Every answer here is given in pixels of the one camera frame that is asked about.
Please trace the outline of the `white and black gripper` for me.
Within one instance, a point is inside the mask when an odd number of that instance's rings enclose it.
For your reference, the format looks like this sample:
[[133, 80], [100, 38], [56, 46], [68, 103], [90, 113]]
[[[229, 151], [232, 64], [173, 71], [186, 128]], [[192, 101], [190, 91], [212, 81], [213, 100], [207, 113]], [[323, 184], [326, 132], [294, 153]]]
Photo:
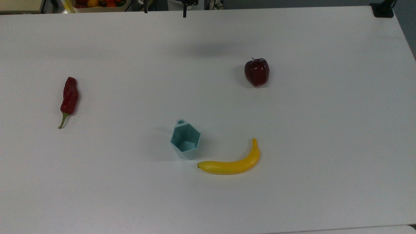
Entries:
[[[198, 5], [199, 0], [182, 0], [183, 3], [183, 18], [187, 15], [187, 6]], [[144, 0], [144, 13], [148, 13], [148, 0]]]

